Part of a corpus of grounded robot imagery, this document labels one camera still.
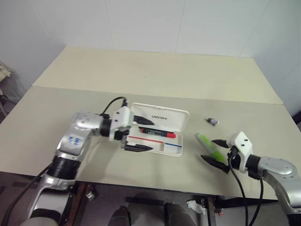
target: white wall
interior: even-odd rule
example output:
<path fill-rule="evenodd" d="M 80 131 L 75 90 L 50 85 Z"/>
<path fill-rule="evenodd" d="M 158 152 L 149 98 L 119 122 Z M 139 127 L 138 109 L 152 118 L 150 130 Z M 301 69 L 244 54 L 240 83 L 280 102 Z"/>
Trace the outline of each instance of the white wall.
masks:
<path fill-rule="evenodd" d="M 300 0 L 0 0 L 1 86 L 20 98 L 65 45 L 254 57 L 295 114 L 300 21 Z"/>

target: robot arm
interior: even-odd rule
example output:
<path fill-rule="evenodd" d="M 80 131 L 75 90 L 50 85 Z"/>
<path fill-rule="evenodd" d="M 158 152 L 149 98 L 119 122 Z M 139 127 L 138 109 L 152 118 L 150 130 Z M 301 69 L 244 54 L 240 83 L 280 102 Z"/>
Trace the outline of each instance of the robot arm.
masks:
<path fill-rule="evenodd" d="M 286 215 L 301 213 L 301 179 L 296 167 L 289 161 L 253 155 L 252 143 L 243 132 L 235 134 L 229 141 L 213 140 L 219 146 L 230 148 L 228 157 L 233 168 L 255 179 L 263 178 L 275 190 L 276 197 Z M 209 164 L 229 171 L 229 166 L 207 160 Z"/>
<path fill-rule="evenodd" d="M 150 120 L 134 115 L 127 106 L 107 114 L 80 111 L 72 117 L 71 126 L 57 146 L 48 171 L 43 174 L 23 226 L 58 225 L 72 197 L 72 189 L 81 162 L 89 149 L 92 136 L 104 136 L 109 140 L 121 140 L 121 148 L 142 152 L 151 150 L 145 145 L 128 145 L 126 137 L 133 122 L 153 125 Z"/>

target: beige tabletop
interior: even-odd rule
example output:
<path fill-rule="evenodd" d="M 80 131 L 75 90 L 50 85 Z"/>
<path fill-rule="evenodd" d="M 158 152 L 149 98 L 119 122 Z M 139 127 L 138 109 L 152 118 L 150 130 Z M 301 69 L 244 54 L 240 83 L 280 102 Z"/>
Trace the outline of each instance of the beige tabletop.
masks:
<path fill-rule="evenodd" d="M 252 58 L 66 47 L 34 86 L 282 104 Z"/>
<path fill-rule="evenodd" d="M 293 162 L 301 169 L 300 140 L 292 118 L 282 104 L 156 97 L 136 94 L 58 89 L 33 86 L 0 125 L 0 171 L 36 175 L 51 162 L 56 146 L 68 129 L 72 115 L 79 110 L 100 113 L 110 100 L 125 95 L 130 103 L 140 102 L 179 108 L 190 112 L 183 132 L 183 154 L 170 157 L 156 153 L 133 153 L 120 149 L 120 142 L 93 139 L 91 150 L 80 167 L 83 181 L 141 186 L 201 194 L 241 196 L 231 174 L 208 165 L 207 154 L 195 134 L 210 139 L 227 139 L 244 131 L 253 143 L 254 154 Z M 111 106 L 109 113 L 119 108 Z M 220 121 L 216 127 L 204 119 Z M 238 174 L 247 197 L 259 197 L 259 182 Z M 275 199 L 265 186 L 264 198 Z"/>

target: red stripe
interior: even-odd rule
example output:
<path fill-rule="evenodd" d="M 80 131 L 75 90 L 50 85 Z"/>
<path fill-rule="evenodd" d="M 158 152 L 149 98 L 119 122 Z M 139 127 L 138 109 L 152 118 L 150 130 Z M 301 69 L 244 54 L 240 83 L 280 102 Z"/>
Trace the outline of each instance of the red stripe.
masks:
<path fill-rule="evenodd" d="M 163 141 L 159 141 L 159 140 L 150 140 L 150 139 L 146 139 L 146 138 L 141 138 L 141 137 L 133 137 L 133 136 L 128 136 L 129 138 L 134 138 L 134 139 L 140 139 L 140 140 L 147 140 L 147 141 L 152 141 L 152 142 L 158 142 L 158 143 L 163 143 Z"/>

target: floor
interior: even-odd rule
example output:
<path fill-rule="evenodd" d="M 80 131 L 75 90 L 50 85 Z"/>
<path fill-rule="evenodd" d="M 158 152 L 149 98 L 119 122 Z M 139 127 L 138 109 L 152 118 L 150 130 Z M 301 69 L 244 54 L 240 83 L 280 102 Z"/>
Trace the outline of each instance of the floor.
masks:
<path fill-rule="evenodd" d="M 20 175 L 0 172 L 0 220 L 2 220 L 6 208 L 11 200 L 26 186 L 29 179 Z M 13 211 L 10 226 L 20 225 L 27 216 L 27 210 L 34 194 L 34 185 L 20 200 Z M 82 216 L 81 226 L 106 226 L 113 212 L 119 206 L 127 206 L 131 212 L 132 225 L 134 226 L 163 226 L 163 206 L 137 204 L 127 202 L 129 198 L 143 198 L 173 202 L 181 205 L 190 215 L 196 226 L 207 226 L 207 216 L 200 215 L 192 209 L 188 209 L 187 200 L 193 199 L 189 193 L 172 191 L 160 191 L 135 187 L 97 185 L 97 198 L 88 202 Z M 249 207 L 249 215 L 252 217 L 255 207 Z M 244 208 L 224 209 L 223 216 L 215 215 L 217 226 L 241 226 L 244 225 Z M 278 204 L 264 205 L 259 212 L 254 226 L 287 226 L 285 214 Z"/>

